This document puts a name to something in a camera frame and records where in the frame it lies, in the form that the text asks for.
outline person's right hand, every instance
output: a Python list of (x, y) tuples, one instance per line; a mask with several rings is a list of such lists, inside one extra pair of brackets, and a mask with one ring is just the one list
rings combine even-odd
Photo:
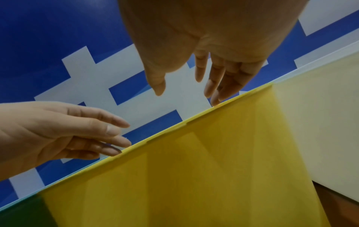
[(192, 53), (198, 82), (209, 53), (204, 94), (211, 104), (240, 91), (296, 23), (307, 0), (118, 0), (121, 16), (157, 95), (165, 74)]
[(61, 102), (0, 104), (0, 181), (62, 158), (115, 156), (130, 125), (107, 111)]

